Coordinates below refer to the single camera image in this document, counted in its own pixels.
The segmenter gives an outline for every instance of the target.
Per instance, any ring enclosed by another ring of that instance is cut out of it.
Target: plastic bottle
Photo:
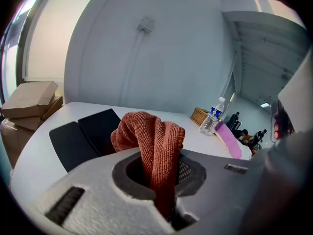
[[[207,118],[203,121],[203,123],[201,124],[199,131],[206,135],[209,136],[210,135],[210,131],[212,129],[212,127],[214,126],[214,123],[218,120],[218,118],[220,117],[221,113],[224,110],[224,102],[225,102],[225,98],[220,97],[220,102],[216,107],[212,107],[211,111],[209,112]]]

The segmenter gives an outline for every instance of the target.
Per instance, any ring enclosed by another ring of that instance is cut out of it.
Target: black vent slot
[[[233,172],[237,172],[239,174],[245,174],[248,171],[247,167],[242,167],[242,166],[238,166],[238,165],[231,165],[231,164],[227,164],[224,166],[224,169],[226,170],[230,170]]]
[[[84,192],[82,188],[71,187],[45,216],[61,226]]]

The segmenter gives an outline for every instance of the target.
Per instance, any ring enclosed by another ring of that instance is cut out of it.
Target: microfiber cloth
[[[156,192],[156,208],[165,218],[174,204],[176,173],[184,137],[183,128],[172,122],[162,122],[147,112],[127,113],[111,134],[111,142],[117,152],[140,148],[145,183]]]

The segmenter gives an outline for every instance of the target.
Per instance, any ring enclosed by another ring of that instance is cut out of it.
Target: black pad
[[[111,133],[118,128],[121,119],[114,110],[109,109],[78,120],[86,138],[99,155],[111,152]]]
[[[49,136],[53,148],[67,172],[83,162],[99,157],[77,122],[51,130]]]

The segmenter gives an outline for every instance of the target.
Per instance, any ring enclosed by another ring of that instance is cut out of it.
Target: metal mesh grille
[[[183,162],[179,161],[177,184],[180,184],[181,182],[186,180],[189,177],[190,173],[191,168]]]

